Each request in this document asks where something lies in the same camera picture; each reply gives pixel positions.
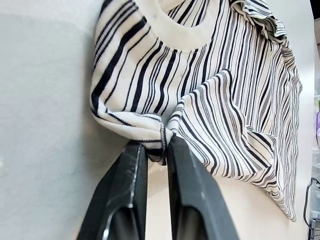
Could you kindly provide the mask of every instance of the fabric fold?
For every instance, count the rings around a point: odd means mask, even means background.
[[[230,6],[251,24],[257,26],[267,39],[284,43],[287,35],[285,26],[273,15],[264,0],[230,0]]]

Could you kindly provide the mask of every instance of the cable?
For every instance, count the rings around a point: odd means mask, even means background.
[[[305,224],[308,226],[308,228],[310,229],[312,238],[314,235],[314,230],[313,230],[311,224],[309,224],[307,222],[306,213],[307,213],[307,206],[308,206],[308,199],[309,199],[309,189],[313,185],[314,182],[316,182],[316,184],[320,185],[320,182],[315,177],[311,178],[310,184],[306,187],[305,202],[304,202],[304,208],[303,208],[303,220],[304,220]]]

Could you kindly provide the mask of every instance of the striped shirt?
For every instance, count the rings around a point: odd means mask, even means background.
[[[185,139],[213,176],[260,187],[295,221],[302,86],[282,22],[264,0],[174,2],[104,2],[94,117],[163,165]]]

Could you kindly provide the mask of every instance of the white table surface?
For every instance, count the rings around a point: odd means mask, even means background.
[[[102,2],[0,1],[0,240],[75,239],[97,183],[127,142],[95,123],[89,110],[93,32]],[[290,222],[259,189],[216,179],[241,240],[304,240],[313,18],[308,0],[268,3],[286,26],[303,84],[297,221]],[[166,184],[166,170],[152,166],[147,240],[170,239]]]

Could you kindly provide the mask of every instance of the neckline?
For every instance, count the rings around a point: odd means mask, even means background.
[[[213,30],[222,0],[210,0],[205,17],[194,27],[183,26],[171,19],[159,0],[131,0],[137,12],[146,19],[154,37],[173,51],[193,52],[202,49],[213,40]]]

